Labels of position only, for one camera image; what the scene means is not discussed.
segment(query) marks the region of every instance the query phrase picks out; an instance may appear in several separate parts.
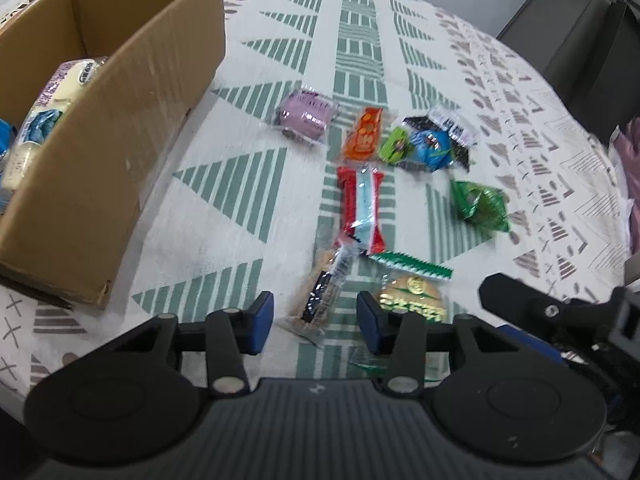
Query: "brown cardboard box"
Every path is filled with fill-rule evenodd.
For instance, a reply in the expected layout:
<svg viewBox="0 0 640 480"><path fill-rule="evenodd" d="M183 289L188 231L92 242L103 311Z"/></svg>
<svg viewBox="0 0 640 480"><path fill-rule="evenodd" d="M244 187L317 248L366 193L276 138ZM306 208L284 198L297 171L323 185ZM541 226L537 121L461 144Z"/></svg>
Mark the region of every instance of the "brown cardboard box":
<svg viewBox="0 0 640 480"><path fill-rule="evenodd" d="M109 56L0 218L0 283L106 304L166 152L225 55L224 21L222 0L38 0L0 32L0 118L18 126L60 63Z"/></svg>

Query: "patterned tablecloth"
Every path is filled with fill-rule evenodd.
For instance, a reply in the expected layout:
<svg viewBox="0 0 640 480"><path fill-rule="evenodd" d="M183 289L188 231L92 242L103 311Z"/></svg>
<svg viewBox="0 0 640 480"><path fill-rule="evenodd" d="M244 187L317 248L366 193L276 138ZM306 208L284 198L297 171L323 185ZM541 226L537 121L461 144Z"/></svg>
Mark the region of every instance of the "patterned tablecloth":
<svg viewBox="0 0 640 480"><path fill-rule="evenodd" d="M0 0L0 26L33 0ZM261 290L276 315L337 232L336 166L358 108L402 117L440 103L481 131L468 176L501 187L512 231L488 236L456 219L450 173L387 171L380 219L386 243L454 269L443 288L453 313L480 312L494 272L559 298L609 297L627 249L621 200L602 148L526 62L469 23L420 0L225 0L227 54L194 110L138 223L104 312L68 312L0 291L0 381L21 396L44 376L150 316L201 320ZM308 149L262 121L302 81L345 110L328 148ZM354 266L324 351L274 327L246 359L259 376L360 376L354 298L377 286Z"/></svg>

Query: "green candy wrapper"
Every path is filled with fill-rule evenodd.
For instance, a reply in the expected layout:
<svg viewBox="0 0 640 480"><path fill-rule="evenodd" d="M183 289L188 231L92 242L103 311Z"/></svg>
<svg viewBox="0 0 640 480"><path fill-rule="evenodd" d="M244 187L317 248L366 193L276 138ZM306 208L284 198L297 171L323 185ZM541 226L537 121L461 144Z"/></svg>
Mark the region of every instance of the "green candy wrapper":
<svg viewBox="0 0 640 480"><path fill-rule="evenodd" d="M475 182L452 180L451 198L467 222L491 231L510 231L502 190Z"/></svg>

